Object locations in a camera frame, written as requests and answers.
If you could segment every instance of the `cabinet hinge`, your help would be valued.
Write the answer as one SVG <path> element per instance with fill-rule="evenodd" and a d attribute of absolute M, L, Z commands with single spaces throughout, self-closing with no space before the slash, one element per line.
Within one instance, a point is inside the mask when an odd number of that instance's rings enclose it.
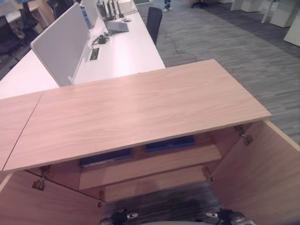
<path fill-rule="evenodd" d="M 97 204 L 97 207 L 101 207 L 103 203 L 106 203 L 106 201 L 104 201 L 104 191 L 101 190 L 99 191 L 99 202 Z"/>
<path fill-rule="evenodd" d="M 38 179 L 38 181 L 33 182 L 31 186 L 32 188 L 40 191 L 43 191 L 45 189 L 45 180 L 47 179 L 47 175 L 50 172 L 50 168 L 50 165 L 45 165 L 39 168 L 41 172 L 41 178 Z"/>
<path fill-rule="evenodd" d="M 214 178 L 211 176 L 210 169 L 206 166 L 204 167 L 206 180 L 211 184 L 214 182 Z"/>
<path fill-rule="evenodd" d="M 233 128 L 239 133 L 239 136 L 243 137 L 245 145 L 249 145 L 254 140 L 251 135 L 245 134 L 244 125 L 234 126 Z"/>

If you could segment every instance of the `cabinet side panel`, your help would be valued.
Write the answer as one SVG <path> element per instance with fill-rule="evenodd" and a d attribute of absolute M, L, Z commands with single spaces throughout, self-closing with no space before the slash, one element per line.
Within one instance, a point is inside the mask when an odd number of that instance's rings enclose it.
<path fill-rule="evenodd" d="M 39 177 L 15 172 L 0 193 L 0 224 L 94 225 L 104 208 L 97 199 L 46 181 L 44 191 L 32 189 Z"/>
<path fill-rule="evenodd" d="M 259 225 L 300 221 L 299 146 L 269 121 L 247 130 L 212 173 L 211 188 L 226 209 L 240 211 Z"/>

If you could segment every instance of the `wooden shelf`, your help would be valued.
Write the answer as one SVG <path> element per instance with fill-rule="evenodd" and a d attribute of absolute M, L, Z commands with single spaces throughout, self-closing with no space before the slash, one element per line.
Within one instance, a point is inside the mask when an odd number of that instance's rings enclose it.
<path fill-rule="evenodd" d="M 196 135 L 195 139 L 196 146 L 168 150 L 167 153 L 163 151 L 159 155 L 158 153 L 136 154 L 139 157 L 130 162 L 84 168 L 81 172 L 79 189 L 107 186 L 221 159 L 219 151 L 208 134 Z"/>
<path fill-rule="evenodd" d="M 206 178 L 202 172 L 202 166 L 197 165 L 106 186 L 104 188 L 105 201 L 114 202 L 204 180 Z"/>

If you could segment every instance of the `black office chair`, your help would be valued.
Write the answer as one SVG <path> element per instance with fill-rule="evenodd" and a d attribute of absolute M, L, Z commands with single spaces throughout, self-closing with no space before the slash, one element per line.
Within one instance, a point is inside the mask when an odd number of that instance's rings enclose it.
<path fill-rule="evenodd" d="M 31 14 L 28 3 L 23 3 L 23 8 L 20 9 L 21 19 L 23 25 L 20 27 L 24 32 L 24 41 L 32 41 L 38 36 L 38 33 L 34 28 L 38 25 L 38 20 Z"/>
<path fill-rule="evenodd" d="M 48 0 L 47 3 L 53 11 L 55 20 L 73 5 L 73 1 L 70 0 Z"/>
<path fill-rule="evenodd" d="M 11 29 L 6 17 L 0 16 L 0 55 L 9 55 L 18 50 L 22 46 L 21 40 Z"/>
<path fill-rule="evenodd" d="M 208 4 L 205 2 L 202 2 L 202 0 L 199 0 L 198 2 L 193 3 L 192 8 L 194 8 L 195 5 L 199 5 L 200 8 L 203 8 L 204 6 L 206 6 L 206 7 L 208 6 Z"/>
<path fill-rule="evenodd" d="M 158 40 L 158 31 L 162 17 L 163 11 L 161 9 L 149 7 L 146 27 L 155 45 Z"/>

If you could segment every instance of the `wooden panel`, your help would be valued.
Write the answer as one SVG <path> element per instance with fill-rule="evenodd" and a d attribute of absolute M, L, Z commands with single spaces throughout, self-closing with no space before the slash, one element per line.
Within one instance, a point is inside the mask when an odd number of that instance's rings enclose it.
<path fill-rule="evenodd" d="M 251 124 L 244 125 L 244 131 L 246 132 L 247 129 L 250 127 Z M 229 151 L 233 148 L 236 142 L 240 139 L 239 134 L 234 130 L 233 127 L 227 127 L 219 130 L 210 131 L 210 136 L 216 145 L 218 151 L 220 152 L 222 158 L 224 158 Z M 213 162 L 206 163 L 203 166 L 207 166 L 210 169 L 210 172 L 213 172 L 215 168 L 221 162 L 220 160 L 216 160 Z"/>
<path fill-rule="evenodd" d="M 94 225 L 104 208 L 97 199 L 46 182 L 44 191 L 31 188 L 37 176 L 15 172 L 0 192 L 0 224 Z"/>
<path fill-rule="evenodd" d="M 41 175 L 39 167 L 30 169 L 29 171 L 36 175 Z M 80 172 L 81 168 L 79 167 L 79 160 L 57 163 L 51 165 L 47 179 L 77 190 L 79 186 Z"/>
<path fill-rule="evenodd" d="M 269 121 L 256 122 L 213 172 L 212 190 L 227 209 L 240 211 L 256 224 L 300 221 L 299 146 Z"/>
<path fill-rule="evenodd" d="M 79 189 L 117 183 L 156 173 L 176 170 L 220 159 L 221 155 L 212 141 L 182 151 L 157 155 L 108 167 L 82 169 Z"/>
<path fill-rule="evenodd" d="M 4 167 L 42 92 L 0 100 L 0 170 Z"/>
<path fill-rule="evenodd" d="M 46 90 L 5 170 L 68 161 L 269 116 L 215 60 Z"/>
<path fill-rule="evenodd" d="M 106 187 L 93 187 L 82 190 L 82 192 L 98 197 L 99 191 L 103 190 L 105 192 L 105 201 L 109 203 L 203 180 L 206 180 L 206 178 L 202 173 L 202 167 L 197 165 L 181 170 L 124 181 Z"/>
<path fill-rule="evenodd" d="M 8 174 L 7 172 L 0 172 L 0 186 L 1 186 L 2 181 L 6 178 L 7 174 Z"/>

